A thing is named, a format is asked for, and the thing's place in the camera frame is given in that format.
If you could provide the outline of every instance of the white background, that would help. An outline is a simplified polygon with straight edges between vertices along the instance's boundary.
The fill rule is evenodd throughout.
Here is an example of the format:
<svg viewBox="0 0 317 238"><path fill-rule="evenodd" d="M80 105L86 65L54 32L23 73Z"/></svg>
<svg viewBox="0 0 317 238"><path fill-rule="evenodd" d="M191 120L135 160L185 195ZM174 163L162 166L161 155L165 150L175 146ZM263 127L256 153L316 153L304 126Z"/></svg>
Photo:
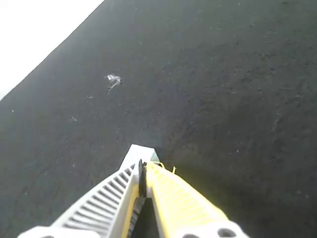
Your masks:
<svg viewBox="0 0 317 238"><path fill-rule="evenodd" d="M0 100L104 0L0 0Z"/></svg>

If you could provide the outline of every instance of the small white speck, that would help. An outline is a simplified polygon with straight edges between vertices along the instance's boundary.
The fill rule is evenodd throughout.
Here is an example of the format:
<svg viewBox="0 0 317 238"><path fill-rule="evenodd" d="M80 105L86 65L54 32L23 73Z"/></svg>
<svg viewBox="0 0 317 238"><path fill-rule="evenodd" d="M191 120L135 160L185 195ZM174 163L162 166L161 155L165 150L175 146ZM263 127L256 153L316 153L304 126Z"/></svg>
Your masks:
<svg viewBox="0 0 317 238"><path fill-rule="evenodd" d="M68 122L74 122L74 121L77 121L76 117L71 117L70 119L68 119Z"/></svg>

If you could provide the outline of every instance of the black ground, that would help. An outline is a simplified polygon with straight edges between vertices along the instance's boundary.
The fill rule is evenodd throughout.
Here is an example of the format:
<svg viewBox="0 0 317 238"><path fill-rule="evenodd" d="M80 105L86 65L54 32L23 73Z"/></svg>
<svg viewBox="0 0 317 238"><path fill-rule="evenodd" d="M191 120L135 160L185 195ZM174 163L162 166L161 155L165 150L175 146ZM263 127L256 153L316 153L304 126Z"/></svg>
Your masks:
<svg viewBox="0 0 317 238"><path fill-rule="evenodd" d="M250 236L316 237L316 77L316 0L106 0L0 102L0 237L51 224L131 143Z"/></svg>

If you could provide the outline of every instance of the white debris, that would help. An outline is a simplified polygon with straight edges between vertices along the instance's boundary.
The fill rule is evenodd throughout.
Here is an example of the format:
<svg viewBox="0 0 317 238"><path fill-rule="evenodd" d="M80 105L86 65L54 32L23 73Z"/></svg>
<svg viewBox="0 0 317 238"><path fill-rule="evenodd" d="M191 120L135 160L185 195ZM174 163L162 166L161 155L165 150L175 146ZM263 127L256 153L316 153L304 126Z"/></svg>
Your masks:
<svg viewBox="0 0 317 238"><path fill-rule="evenodd" d="M114 88L115 86L119 85L121 83L121 78L115 74L109 74L107 76L110 84L109 84L109 91Z"/></svg>
<svg viewBox="0 0 317 238"><path fill-rule="evenodd" d="M74 122L74 121L77 121L76 117L71 117L70 119L68 119L68 122Z"/></svg>

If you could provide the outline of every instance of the mounting hole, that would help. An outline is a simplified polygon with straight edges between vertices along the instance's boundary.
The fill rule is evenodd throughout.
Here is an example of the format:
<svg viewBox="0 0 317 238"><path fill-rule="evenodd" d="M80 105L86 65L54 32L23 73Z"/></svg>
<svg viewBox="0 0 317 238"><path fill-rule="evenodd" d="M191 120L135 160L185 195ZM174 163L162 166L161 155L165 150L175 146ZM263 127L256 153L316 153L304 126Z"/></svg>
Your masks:
<svg viewBox="0 0 317 238"><path fill-rule="evenodd" d="M185 235L183 235L182 238L199 238L199 237L194 235L194 234L185 234Z"/></svg>
<svg viewBox="0 0 317 238"><path fill-rule="evenodd" d="M220 228L218 230L218 235L221 238L230 238L230 237L236 237L236 233L233 230L230 230L228 228Z"/></svg>

